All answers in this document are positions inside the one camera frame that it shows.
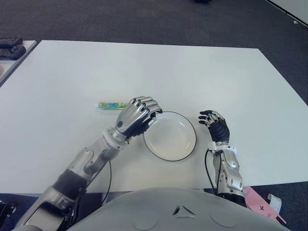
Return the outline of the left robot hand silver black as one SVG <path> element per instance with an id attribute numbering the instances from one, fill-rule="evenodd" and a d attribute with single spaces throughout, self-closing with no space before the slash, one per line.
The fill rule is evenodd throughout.
<path id="1" fill-rule="evenodd" d="M 115 128 L 126 139 L 143 134 L 163 110 L 152 97 L 130 100 L 117 118 Z"/>

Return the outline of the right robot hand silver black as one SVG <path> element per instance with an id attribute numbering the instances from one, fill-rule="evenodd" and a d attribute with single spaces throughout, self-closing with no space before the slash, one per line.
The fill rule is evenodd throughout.
<path id="1" fill-rule="evenodd" d="M 201 111 L 198 117 L 199 123 L 205 125 L 214 142 L 229 143 L 230 131 L 224 117 L 217 111 Z"/>

